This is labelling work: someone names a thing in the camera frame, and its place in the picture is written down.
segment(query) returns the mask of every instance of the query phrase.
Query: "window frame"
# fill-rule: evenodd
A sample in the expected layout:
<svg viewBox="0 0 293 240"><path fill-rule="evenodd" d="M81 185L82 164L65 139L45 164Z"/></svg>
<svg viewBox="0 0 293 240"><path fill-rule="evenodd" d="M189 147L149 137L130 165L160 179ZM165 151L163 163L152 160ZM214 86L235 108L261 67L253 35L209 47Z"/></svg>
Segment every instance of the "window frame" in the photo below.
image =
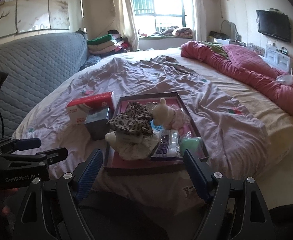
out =
<svg viewBox="0 0 293 240"><path fill-rule="evenodd" d="M157 21L156 21L156 16L168 16L168 17L180 17L182 18L182 27L186 27L186 15L185 15L185 10L184 10L184 3L183 3L183 0L181 0L181 6L182 6L182 14L157 14L156 13L156 7L155 7L155 3L154 3L154 0L152 0L152 4L153 4L153 8L154 8L154 13L138 13L136 14L134 9L134 14L135 16L154 16L154 25L155 25L155 28L157 30Z"/></svg>

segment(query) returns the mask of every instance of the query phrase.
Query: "beige curtain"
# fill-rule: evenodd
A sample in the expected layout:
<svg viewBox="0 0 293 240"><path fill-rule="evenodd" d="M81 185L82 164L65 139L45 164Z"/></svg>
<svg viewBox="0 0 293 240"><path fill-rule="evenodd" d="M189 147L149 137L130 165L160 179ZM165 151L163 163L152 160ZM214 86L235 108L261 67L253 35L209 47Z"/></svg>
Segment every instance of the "beige curtain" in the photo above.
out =
<svg viewBox="0 0 293 240"><path fill-rule="evenodd" d="M193 39L196 41L206 41L206 12L203 0L192 0L192 9Z"/></svg>
<svg viewBox="0 0 293 240"><path fill-rule="evenodd" d="M138 47L139 39L134 24L132 0L113 0L113 2L117 30L123 36L128 37L128 41L135 51Z"/></svg>

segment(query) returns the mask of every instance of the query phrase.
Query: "beige bed sheet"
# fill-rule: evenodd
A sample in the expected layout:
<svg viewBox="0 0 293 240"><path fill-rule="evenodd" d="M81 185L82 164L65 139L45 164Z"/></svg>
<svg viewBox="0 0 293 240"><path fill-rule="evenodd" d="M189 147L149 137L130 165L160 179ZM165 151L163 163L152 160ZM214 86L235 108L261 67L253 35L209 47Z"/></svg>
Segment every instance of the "beige bed sheet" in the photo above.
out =
<svg viewBox="0 0 293 240"><path fill-rule="evenodd" d="M177 48L171 48L168 50L150 50L118 54L102 59L98 64L90 67L90 69L100 68L102 65L109 62L113 57L121 57L134 61L150 59L158 55L174 57L181 65L193 69L199 75L210 80L221 90L239 100L241 104L247 107L254 117L260 119L266 125L271 142L269 149L270 166L280 162L293 146L293 117L281 110L267 97L250 86L221 74L207 64L200 63L197 60L181 57L180 52L181 51ZM28 124L36 118L37 114L41 112L42 109L54 101L79 73L73 75L55 91L48 95L42 102L35 106L19 125L13 134L13 137L21 138L22 133L27 129Z"/></svg>

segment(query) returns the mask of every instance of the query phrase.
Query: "leopard print cloth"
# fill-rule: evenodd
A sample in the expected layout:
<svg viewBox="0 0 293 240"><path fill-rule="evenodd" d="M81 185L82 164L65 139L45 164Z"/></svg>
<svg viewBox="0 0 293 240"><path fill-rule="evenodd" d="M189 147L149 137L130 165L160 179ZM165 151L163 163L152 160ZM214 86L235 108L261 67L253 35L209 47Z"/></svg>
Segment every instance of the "leopard print cloth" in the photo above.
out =
<svg viewBox="0 0 293 240"><path fill-rule="evenodd" d="M153 117L145 105L138 102L129 102L124 113L118 114L109 120L110 129L127 135L153 136L150 122Z"/></svg>

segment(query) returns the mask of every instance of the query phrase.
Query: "light purple blanket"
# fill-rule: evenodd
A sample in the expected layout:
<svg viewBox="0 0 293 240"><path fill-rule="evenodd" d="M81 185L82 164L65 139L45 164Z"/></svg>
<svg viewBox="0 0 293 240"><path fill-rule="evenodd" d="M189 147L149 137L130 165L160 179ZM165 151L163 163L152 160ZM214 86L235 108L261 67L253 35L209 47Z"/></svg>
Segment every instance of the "light purple blanket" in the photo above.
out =
<svg viewBox="0 0 293 240"><path fill-rule="evenodd" d="M96 94L114 91L121 96L178 92L188 108L210 154L209 165L229 178L255 176L262 171L269 145L264 124L254 118L239 101L219 90L175 59L159 56L130 62L115 58L100 69L76 77L53 103L30 123L22 138L39 137L40 149L66 147L68 158L50 166L50 177L72 172L94 148L105 150L105 141L92 141L84 125L73 126L66 105L81 96L82 90ZM101 169L93 188L115 192L144 205L181 212L202 201L186 171L148 176L109 176Z"/></svg>

